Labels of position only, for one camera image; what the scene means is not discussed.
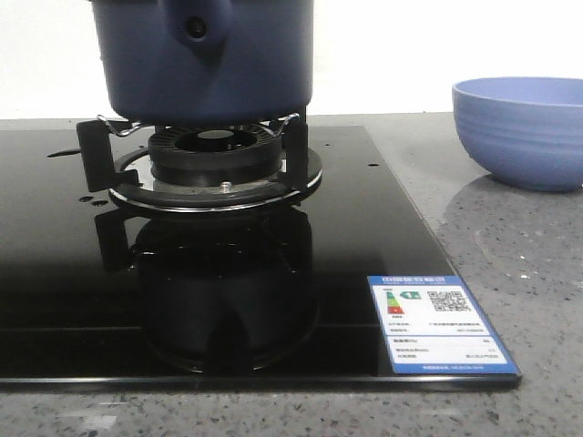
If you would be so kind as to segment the black metal pot support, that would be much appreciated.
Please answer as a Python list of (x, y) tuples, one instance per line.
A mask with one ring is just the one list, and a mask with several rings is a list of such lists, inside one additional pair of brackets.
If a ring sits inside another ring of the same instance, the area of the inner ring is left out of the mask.
[[(307, 124), (297, 113), (268, 123), (183, 127), (244, 129), (265, 132), (281, 139), (281, 165), (275, 173), (241, 184), (224, 181), (215, 187), (181, 186), (156, 179), (151, 173), (148, 143), (114, 158), (111, 137), (128, 137), (143, 127), (141, 122), (104, 117), (77, 125), (89, 191), (106, 190), (115, 201), (134, 208), (168, 213), (220, 213), (305, 198), (319, 187), (322, 180), (321, 159), (309, 148)], [(152, 135), (167, 128), (157, 126)]]

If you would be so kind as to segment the dark blue cooking pot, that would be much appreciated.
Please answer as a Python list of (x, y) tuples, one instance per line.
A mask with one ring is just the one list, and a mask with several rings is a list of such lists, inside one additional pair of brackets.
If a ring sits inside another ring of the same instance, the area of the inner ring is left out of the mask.
[(151, 125), (262, 121), (312, 98), (312, 1), (94, 1), (113, 110)]

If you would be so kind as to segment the black glass gas stove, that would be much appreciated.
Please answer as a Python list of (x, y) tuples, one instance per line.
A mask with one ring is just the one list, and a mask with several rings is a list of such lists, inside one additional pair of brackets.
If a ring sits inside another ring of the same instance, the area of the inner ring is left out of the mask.
[[(1, 132), (3, 391), (494, 391), (487, 354), (384, 330), (476, 300), (362, 127), (313, 127), (323, 181), (299, 205), (152, 216), (89, 193), (72, 127)], [(405, 365), (411, 356), (413, 363)]]

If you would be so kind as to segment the blue white energy label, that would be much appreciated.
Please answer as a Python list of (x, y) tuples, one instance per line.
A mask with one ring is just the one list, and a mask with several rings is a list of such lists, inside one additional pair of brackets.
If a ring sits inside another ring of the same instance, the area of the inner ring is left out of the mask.
[(397, 374), (519, 374), (473, 294), (457, 276), (370, 276)]

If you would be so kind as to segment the light blue ribbed bowl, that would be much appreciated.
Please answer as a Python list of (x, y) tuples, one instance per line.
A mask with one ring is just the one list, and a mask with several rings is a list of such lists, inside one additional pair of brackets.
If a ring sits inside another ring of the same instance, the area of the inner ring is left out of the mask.
[(483, 77), (452, 87), (456, 133), (499, 181), (560, 192), (582, 187), (582, 81)]

